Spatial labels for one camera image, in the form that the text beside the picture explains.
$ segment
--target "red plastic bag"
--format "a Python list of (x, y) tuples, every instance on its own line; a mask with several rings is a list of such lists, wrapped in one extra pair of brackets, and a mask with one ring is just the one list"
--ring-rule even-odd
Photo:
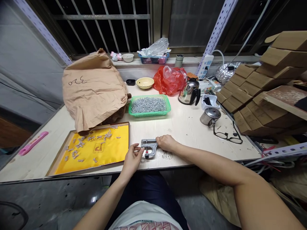
[(186, 78), (184, 68), (161, 66), (153, 77), (153, 86), (160, 94), (173, 95), (184, 87)]

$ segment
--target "gray wall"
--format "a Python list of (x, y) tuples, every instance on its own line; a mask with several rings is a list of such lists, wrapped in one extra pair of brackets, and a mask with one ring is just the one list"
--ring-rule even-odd
[[(0, 81), (17, 83), (23, 91), (59, 104), (63, 103), (63, 68), (45, 39), (12, 0), (0, 4)], [(46, 102), (53, 108), (59, 107)], [(39, 123), (54, 109), (40, 100), (0, 85), (0, 106)]]

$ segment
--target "hand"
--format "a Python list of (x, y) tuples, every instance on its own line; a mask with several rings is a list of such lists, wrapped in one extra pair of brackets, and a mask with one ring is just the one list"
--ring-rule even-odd
[(156, 137), (156, 141), (161, 149), (174, 153), (176, 152), (176, 148), (180, 145), (171, 135)]
[(143, 152), (144, 148), (138, 147), (138, 143), (129, 147), (121, 172), (123, 178), (130, 180), (140, 165)]

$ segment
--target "metal clamp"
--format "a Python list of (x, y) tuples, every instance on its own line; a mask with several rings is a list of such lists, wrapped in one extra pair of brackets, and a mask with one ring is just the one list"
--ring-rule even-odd
[[(142, 139), (141, 148), (142, 147), (146, 148), (145, 158), (148, 159), (149, 157), (153, 157), (156, 154), (158, 144), (156, 142), (156, 139)], [(153, 151), (151, 153), (148, 153), (148, 148), (151, 148)]]

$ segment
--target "gray thermos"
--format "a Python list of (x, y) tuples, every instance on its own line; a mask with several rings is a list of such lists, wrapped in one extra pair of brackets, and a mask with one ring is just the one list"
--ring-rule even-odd
[(175, 61), (175, 67), (181, 68), (182, 62), (183, 62), (184, 56), (182, 54), (177, 54), (176, 61)]

